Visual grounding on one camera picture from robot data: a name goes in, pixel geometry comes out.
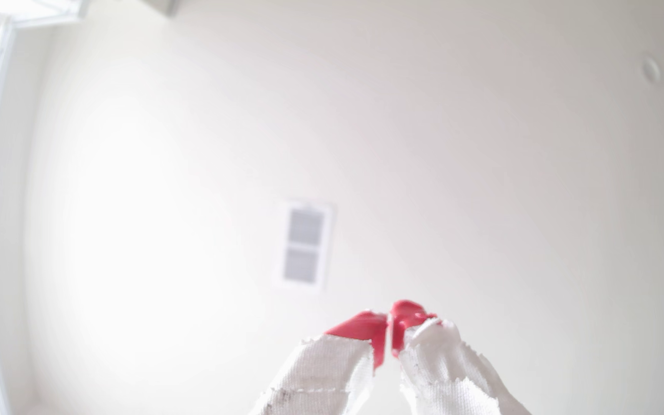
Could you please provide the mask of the white-taped red gripper finger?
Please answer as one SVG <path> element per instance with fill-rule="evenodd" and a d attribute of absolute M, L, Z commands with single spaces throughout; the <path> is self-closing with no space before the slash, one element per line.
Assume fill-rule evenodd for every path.
<path fill-rule="evenodd" d="M 386 353 L 388 316 L 364 310 L 301 341 L 251 414 L 357 414 Z"/>
<path fill-rule="evenodd" d="M 410 300 L 390 309 L 392 355 L 413 414 L 529 414 L 455 324 Z"/>

